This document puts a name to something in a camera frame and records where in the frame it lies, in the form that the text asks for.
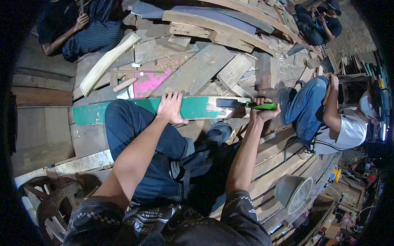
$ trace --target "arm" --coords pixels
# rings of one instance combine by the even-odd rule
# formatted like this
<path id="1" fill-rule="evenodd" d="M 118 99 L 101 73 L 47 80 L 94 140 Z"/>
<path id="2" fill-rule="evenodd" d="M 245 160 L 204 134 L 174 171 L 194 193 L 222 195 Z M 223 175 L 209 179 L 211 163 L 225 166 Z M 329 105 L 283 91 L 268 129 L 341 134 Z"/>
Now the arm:
<path id="1" fill-rule="evenodd" d="M 187 124 L 180 115 L 182 94 L 165 93 L 153 122 L 142 131 L 118 156 L 107 179 L 93 194 L 126 210 L 137 185 L 141 182 L 152 160 L 159 138 L 168 123 Z"/>
<path id="2" fill-rule="evenodd" d="M 264 102 L 271 102 L 270 99 L 254 99 L 258 105 Z M 256 164 L 257 147 L 264 123 L 275 118 L 281 110 L 279 104 L 274 111 L 258 111 L 252 109 L 250 122 L 246 130 L 246 136 L 240 149 L 235 156 L 227 177 L 226 192 L 230 194 L 234 191 L 249 191 L 250 182 L 253 178 L 253 171 Z"/>
<path id="3" fill-rule="evenodd" d="M 327 103 L 323 114 L 323 121 L 330 129 L 339 133 L 341 131 L 341 117 L 338 114 L 338 78 L 330 73 L 331 89 L 328 95 Z"/>
<path id="4" fill-rule="evenodd" d="M 86 26 L 89 22 L 89 16 L 85 14 L 79 15 L 76 20 L 75 26 L 73 26 L 70 30 L 68 30 L 65 34 L 58 37 L 53 43 L 45 43 L 42 45 L 43 51 L 45 55 L 54 55 L 56 52 L 63 46 L 64 42 L 71 37 L 74 33 L 80 31 L 82 28 Z"/>
<path id="5" fill-rule="evenodd" d="M 318 19 L 319 22 L 322 24 L 324 33 L 327 35 L 328 39 L 330 41 L 335 39 L 335 36 L 331 33 L 330 29 L 328 29 L 327 23 L 325 22 L 323 15 L 318 15 Z"/>

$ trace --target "wooden handle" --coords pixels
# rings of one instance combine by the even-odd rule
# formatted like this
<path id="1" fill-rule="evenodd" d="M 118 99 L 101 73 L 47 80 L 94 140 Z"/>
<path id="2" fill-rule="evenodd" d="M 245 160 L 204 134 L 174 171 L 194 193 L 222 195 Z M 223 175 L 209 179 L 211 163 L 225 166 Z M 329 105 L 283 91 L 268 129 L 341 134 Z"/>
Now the wooden handle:
<path id="1" fill-rule="evenodd" d="M 128 79 L 128 80 L 126 80 L 125 82 L 123 82 L 123 83 L 121 83 L 120 85 L 118 85 L 117 87 L 115 87 L 115 88 L 113 89 L 113 92 L 114 92 L 114 93 L 117 93 L 117 92 L 123 90 L 124 88 L 126 88 L 126 87 L 132 85 L 132 84 L 133 84 L 134 82 L 136 82 L 137 80 L 138 80 L 138 78 L 131 78 L 131 79 Z"/>
<path id="2" fill-rule="evenodd" d="M 328 95 L 330 94 L 330 90 L 331 90 L 331 84 L 328 85 L 327 87 L 327 92 L 325 93 L 325 97 L 323 100 L 323 105 L 325 105 L 327 103 L 327 99 L 328 99 Z"/>

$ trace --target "chisel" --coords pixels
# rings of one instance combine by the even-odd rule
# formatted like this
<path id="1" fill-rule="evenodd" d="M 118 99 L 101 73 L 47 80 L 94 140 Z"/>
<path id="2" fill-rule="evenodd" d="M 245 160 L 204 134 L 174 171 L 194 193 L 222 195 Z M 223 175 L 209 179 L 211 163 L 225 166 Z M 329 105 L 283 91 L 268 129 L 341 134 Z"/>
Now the chisel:
<path id="1" fill-rule="evenodd" d="M 217 98 L 216 106 L 228 107 L 228 108 L 247 107 L 257 110 L 276 110 L 276 104 L 272 102 L 266 102 L 264 104 L 257 105 L 254 102 L 241 103 L 237 99 L 226 99 L 226 98 Z"/>

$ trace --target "white t-shirt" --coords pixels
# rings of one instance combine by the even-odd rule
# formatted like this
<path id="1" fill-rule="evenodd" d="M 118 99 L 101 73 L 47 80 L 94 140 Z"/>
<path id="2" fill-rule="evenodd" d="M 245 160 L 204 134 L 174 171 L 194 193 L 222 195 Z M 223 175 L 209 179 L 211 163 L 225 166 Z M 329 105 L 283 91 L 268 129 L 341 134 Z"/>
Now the white t-shirt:
<path id="1" fill-rule="evenodd" d="M 357 147 L 365 141 L 368 123 L 354 112 L 356 109 L 356 107 L 348 107 L 340 110 L 341 131 L 336 141 L 330 139 L 330 129 L 327 126 L 322 126 L 318 130 L 318 133 L 321 134 L 315 137 L 315 144 L 313 146 L 316 155 L 337 152 L 336 149 L 319 144 L 319 142 L 329 144 L 340 150 L 347 150 Z"/>

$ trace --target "striped pants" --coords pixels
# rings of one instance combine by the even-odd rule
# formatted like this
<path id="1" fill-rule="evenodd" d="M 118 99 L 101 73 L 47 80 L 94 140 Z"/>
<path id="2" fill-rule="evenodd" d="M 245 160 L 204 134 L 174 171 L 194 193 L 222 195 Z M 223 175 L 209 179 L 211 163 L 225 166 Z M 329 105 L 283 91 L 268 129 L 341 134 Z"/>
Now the striped pants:
<path id="1" fill-rule="evenodd" d="M 62 53 L 67 61 L 89 52 L 107 52 L 122 39 L 122 21 L 109 20 L 111 10 L 118 0 L 93 0 L 89 11 L 88 27 L 71 36 L 63 45 Z"/>

